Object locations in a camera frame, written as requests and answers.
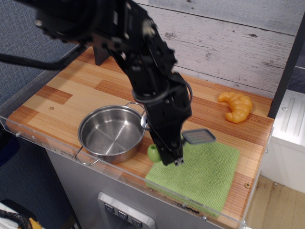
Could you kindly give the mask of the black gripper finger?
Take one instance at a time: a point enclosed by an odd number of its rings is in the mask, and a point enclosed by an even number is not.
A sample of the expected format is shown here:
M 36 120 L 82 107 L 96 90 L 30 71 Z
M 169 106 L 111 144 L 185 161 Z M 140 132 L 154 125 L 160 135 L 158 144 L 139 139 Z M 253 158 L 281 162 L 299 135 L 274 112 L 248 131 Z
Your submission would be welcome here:
M 162 163 L 167 166 L 169 164 L 174 163 L 176 157 L 175 157 L 175 151 L 168 148 L 163 143 L 157 143 L 156 144 L 157 150 L 159 152 L 159 155 L 161 157 Z
M 173 151 L 173 162 L 175 166 L 179 166 L 184 163 L 183 144 L 181 141 L 179 142 L 178 147 Z

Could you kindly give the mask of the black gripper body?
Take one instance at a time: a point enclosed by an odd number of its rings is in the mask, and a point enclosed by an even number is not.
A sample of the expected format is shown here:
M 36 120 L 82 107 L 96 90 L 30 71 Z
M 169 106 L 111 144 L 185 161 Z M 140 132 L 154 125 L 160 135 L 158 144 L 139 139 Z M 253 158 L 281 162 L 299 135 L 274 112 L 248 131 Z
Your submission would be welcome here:
M 158 147 L 181 148 L 181 128 L 192 115 L 193 92 L 183 77 L 174 72 L 168 80 L 169 88 L 160 99 L 144 104 L 148 130 Z

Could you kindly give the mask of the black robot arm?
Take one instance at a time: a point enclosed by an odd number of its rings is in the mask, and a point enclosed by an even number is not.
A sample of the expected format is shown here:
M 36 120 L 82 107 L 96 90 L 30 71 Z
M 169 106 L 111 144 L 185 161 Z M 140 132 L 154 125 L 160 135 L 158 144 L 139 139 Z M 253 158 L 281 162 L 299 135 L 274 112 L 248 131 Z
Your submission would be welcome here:
M 25 0 L 36 25 L 53 39 L 101 48 L 114 58 L 142 103 L 164 165 L 183 163 L 181 129 L 191 116 L 192 90 L 173 72 L 174 50 L 153 19 L 132 0 Z

